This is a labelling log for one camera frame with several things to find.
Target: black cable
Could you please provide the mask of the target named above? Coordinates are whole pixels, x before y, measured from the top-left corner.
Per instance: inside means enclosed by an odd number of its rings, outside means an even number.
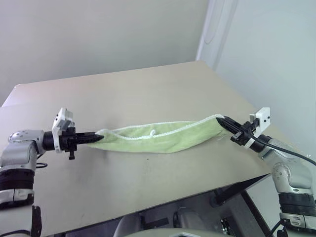
[[[266,237],[271,237],[273,235],[273,233],[277,230],[279,225],[281,225],[281,220],[279,220],[279,222],[276,223],[276,225],[271,229],[271,231],[269,232],[269,234]]]
[[[36,163],[36,169],[42,169],[42,168],[45,168],[47,166],[48,166],[47,163],[43,163],[43,162]]]
[[[301,154],[299,154],[299,153],[292,152],[292,151],[289,151],[289,150],[287,150],[287,149],[284,149],[284,148],[281,148],[281,147],[272,145],[272,144],[270,144],[270,143],[264,142],[264,141],[258,139],[257,137],[255,137],[255,136],[252,134],[251,131],[249,131],[249,135],[250,135],[250,137],[251,137],[253,140],[255,140],[256,142],[261,143],[262,145],[265,145],[265,146],[271,147],[271,148],[273,148],[273,149],[279,150],[279,151],[281,151],[281,152],[285,152],[285,153],[291,154],[291,155],[293,155],[293,156],[302,158],[302,159],[304,159],[304,160],[306,160],[306,161],[308,161],[308,162],[310,162],[310,163],[312,163],[313,165],[316,166],[316,162],[313,161],[312,159],[308,158],[308,157],[305,157],[305,156],[303,156],[303,155],[301,155]]]
[[[38,156],[38,159],[41,158],[42,155],[44,155],[44,153],[43,153],[43,154],[40,154],[40,155]]]

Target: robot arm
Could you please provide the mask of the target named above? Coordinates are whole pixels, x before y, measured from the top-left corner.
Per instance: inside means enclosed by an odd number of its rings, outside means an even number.
[[[103,136],[76,133],[72,113],[62,108],[52,131],[23,130],[9,136],[0,161],[0,237],[41,234],[40,208],[34,206],[37,159],[46,151],[69,152],[74,159],[77,144],[96,142]]]
[[[286,228],[285,231],[278,232],[278,236],[315,236],[316,205],[312,192],[312,175],[309,169],[301,164],[300,158],[294,155],[296,151],[292,147],[261,134],[267,124],[270,124],[270,109],[262,108],[256,114],[250,115],[250,122],[247,121],[243,125],[229,117],[217,120],[234,134],[232,141],[257,152],[271,168],[272,178],[279,193],[280,220]]]

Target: table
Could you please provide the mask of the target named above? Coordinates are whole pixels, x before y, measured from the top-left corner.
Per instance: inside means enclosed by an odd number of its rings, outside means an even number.
[[[0,108],[0,150],[19,129],[52,127],[61,107],[77,132],[223,114],[244,122],[255,109],[203,62],[16,86]],[[267,134],[283,139],[273,126]],[[42,236],[111,220],[269,173],[229,136],[173,154],[109,152],[79,145],[75,160],[47,152],[35,175]]]

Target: green towel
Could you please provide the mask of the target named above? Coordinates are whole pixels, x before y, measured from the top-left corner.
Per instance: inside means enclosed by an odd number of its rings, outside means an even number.
[[[217,122],[222,115],[201,121],[161,122],[129,126],[114,130],[102,129],[96,134],[104,138],[88,146],[119,152],[172,153],[200,144],[227,131]]]

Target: white wall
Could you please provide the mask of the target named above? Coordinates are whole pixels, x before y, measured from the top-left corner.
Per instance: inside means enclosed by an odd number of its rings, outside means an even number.
[[[14,85],[193,61],[207,0],[0,1],[0,104]]]
[[[216,35],[202,42],[200,58],[257,109],[271,107],[272,123],[315,159],[316,1],[225,0],[216,11],[219,27],[205,27]],[[279,213],[272,180],[249,193],[271,228]]]

